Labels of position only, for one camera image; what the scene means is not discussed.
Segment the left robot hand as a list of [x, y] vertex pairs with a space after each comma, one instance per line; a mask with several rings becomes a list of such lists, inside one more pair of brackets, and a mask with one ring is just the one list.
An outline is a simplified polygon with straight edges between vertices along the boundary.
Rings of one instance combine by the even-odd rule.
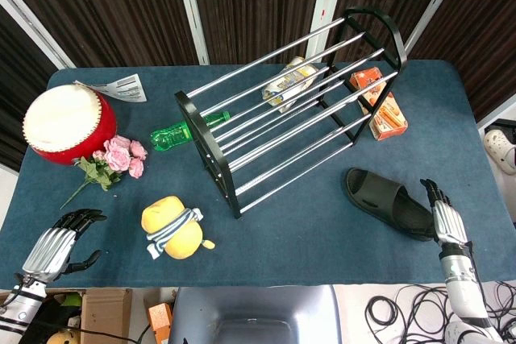
[[88, 259], [71, 263], [70, 256], [77, 240], [95, 222], [107, 216], [100, 209], [78, 209], [63, 215], [52, 227], [45, 230], [22, 266], [23, 283], [49, 284], [77, 271], [84, 271], [96, 263], [102, 250], [94, 251]]

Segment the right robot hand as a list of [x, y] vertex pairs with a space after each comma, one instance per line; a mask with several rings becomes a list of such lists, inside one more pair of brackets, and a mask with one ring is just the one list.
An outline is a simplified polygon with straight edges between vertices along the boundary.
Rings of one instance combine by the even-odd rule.
[[433, 180], [421, 179], [420, 183], [427, 191], [434, 219], [436, 242], [440, 246], [455, 244], [464, 247], [468, 243], [468, 237], [460, 213]]

